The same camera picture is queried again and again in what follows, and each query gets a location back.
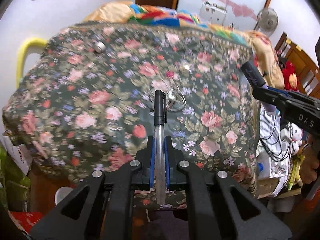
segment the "stuffed animal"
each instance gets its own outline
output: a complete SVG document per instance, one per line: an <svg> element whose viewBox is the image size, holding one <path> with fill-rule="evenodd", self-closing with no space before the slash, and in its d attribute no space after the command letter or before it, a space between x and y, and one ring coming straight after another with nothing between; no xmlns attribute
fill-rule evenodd
<svg viewBox="0 0 320 240"><path fill-rule="evenodd" d="M292 154L295 155L299 151L299 147L302 145L302 135L303 131L300 127L295 125L294 123L292 124Z"/></svg>
<svg viewBox="0 0 320 240"><path fill-rule="evenodd" d="M283 79L284 79L284 89L299 91L298 84L299 80L296 75L296 70L294 65L287 60L285 63L285 68L282 69Z"/></svg>

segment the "white wall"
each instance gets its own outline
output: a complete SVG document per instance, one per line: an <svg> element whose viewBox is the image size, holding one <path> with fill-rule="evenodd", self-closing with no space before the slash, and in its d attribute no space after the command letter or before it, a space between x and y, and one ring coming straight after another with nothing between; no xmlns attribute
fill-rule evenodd
<svg viewBox="0 0 320 240"><path fill-rule="evenodd" d="M317 15L306 0L271 0L269 7L278 14L278 27L270 39L275 46L283 32L318 65L315 45L320 36Z"/></svg>
<svg viewBox="0 0 320 240"><path fill-rule="evenodd" d="M16 55L25 39L49 39L110 1L114 0L13 0L0 19L0 108L16 89ZM31 54L26 60L25 72L38 59L38 54ZM3 130L1 121L0 134Z"/></svg>

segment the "metal cap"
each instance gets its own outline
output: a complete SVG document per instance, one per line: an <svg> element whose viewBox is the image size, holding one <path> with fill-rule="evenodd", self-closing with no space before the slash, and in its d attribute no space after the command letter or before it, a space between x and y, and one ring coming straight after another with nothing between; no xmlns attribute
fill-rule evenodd
<svg viewBox="0 0 320 240"><path fill-rule="evenodd" d="M225 171L218 171L218 176L224 179L228 176L228 173L226 173Z"/></svg>
<svg viewBox="0 0 320 240"><path fill-rule="evenodd" d="M130 161L130 165L132 167L137 167L140 165L140 162L138 160L132 160L132 161Z"/></svg>
<svg viewBox="0 0 320 240"><path fill-rule="evenodd" d="M97 53L101 53L106 50L106 46L101 41L98 41L93 48Z"/></svg>
<svg viewBox="0 0 320 240"><path fill-rule="evenodd" d="M189 162L188 162L188 161L180 161L180 162L179 162L179 165L180 165L181 167L186 168L186 167L189 166Z"/></svg>
<svg viewBox="0 0 320 240"><path fill-rule="evenodd" d="M100 170L93 171L92 176L95 178L100 178L102 176L102 171Z"/></svg>

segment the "floral tablecloth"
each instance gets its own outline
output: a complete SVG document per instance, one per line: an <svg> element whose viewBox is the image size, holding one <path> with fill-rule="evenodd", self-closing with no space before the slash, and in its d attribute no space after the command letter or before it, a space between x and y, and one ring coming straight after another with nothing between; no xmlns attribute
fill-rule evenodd
<svg viewBox="0 0 320 240"><path fill-rule="evenodd" d="M106 49L94 51L103 41ZM117 170L154 133L155 90L179 92L186 105L168 111L165 135L186 159L225 170L252 194L256 187L258 105L241 74L252 59L243 44L192 28L88 22L49 40L3 109L5 126L28 145L44 172L77 183L92 170ZM136 192L136 205L183 208L183 192Z"/></svg>

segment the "bed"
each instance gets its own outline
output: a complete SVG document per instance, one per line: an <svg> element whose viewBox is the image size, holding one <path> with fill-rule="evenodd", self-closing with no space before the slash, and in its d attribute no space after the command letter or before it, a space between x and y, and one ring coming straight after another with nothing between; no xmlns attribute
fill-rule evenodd
<svg viewBox="0 0 320 240"><path fill-rule="evenodd" d="M106 46L101 53L98 41ZM79 183L95 169L117 170L146 147L155 90L182 95L186 103L169 109L165 135L187 160L227 171L254 195L260 110L239 67L256 60L262 73L275 69L275 58L259 64L263 46L273 55L268 42L215 25L86 21L49 40L3 108L3 121L43 172ZM136 206L186 206L183 192L167 191L165 205L155 200L154 189L136 192Z"/></svg>

